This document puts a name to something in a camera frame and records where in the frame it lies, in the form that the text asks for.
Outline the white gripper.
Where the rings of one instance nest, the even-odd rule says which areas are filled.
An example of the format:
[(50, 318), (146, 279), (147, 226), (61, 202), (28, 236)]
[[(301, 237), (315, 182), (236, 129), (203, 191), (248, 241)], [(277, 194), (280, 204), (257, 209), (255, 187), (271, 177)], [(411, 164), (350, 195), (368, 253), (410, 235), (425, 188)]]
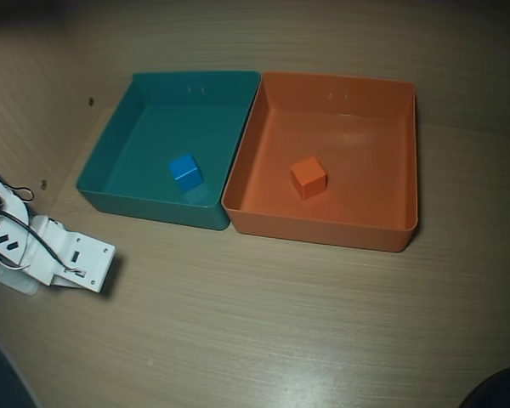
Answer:
[(67, 253), (67, 231), (64, 225), (50, 217), (37, 215), (31, 219), (31, 228), (40, 236), (61, 261), (57, 261), (48, 250), (33, 236), (29, 235), (23, 264), (25, 272), (45, 286), (67, 286), (65, 265), (69, 265)]

